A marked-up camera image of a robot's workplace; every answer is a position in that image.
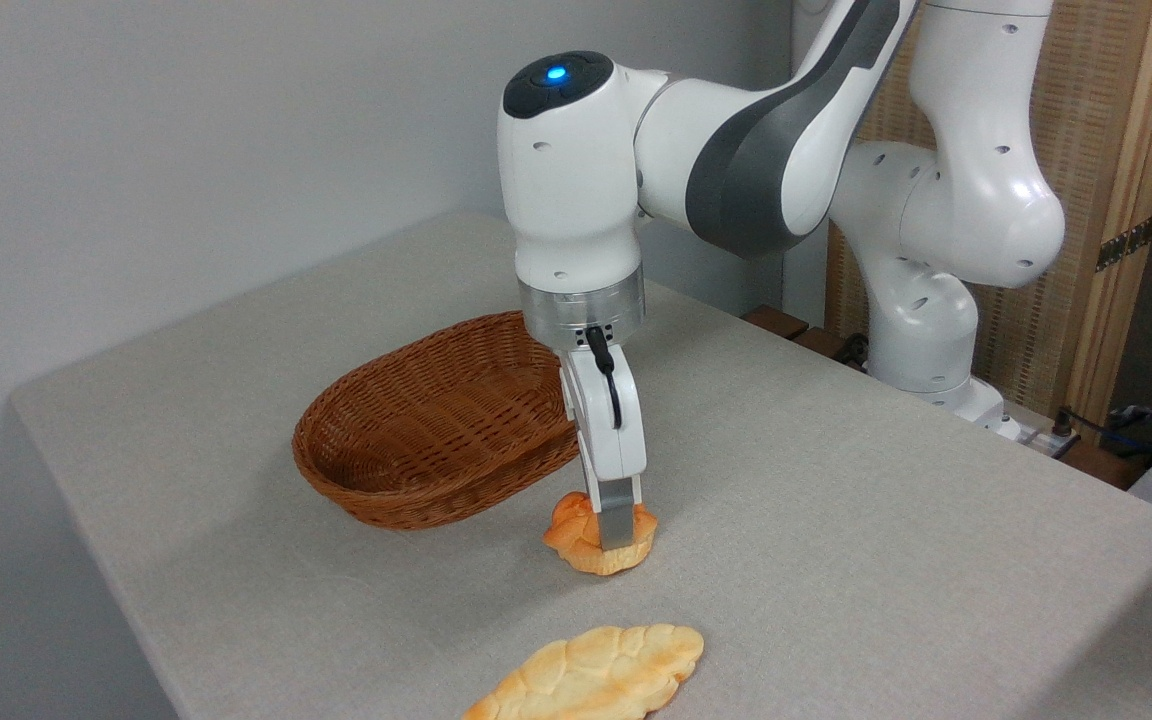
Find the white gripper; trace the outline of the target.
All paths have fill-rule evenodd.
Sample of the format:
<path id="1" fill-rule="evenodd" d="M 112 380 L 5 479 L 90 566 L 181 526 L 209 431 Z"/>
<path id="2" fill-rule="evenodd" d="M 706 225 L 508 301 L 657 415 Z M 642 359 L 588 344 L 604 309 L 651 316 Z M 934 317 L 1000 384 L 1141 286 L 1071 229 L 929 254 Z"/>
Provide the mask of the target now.
<path id="1" fill-rule="evenodd" d="M 611 376 L 596 367 L 594 353 L 586 348 L 559 354 L 568 416 L 579 432 L 582 460 L 596 479 L 591 503 L 605 552 L 632 546 L 634 509 L 641 502 L 641 478 L 634 475 L 646 469 L 637 384 L 622 348 L 612 344 L 609 353 Z"/>

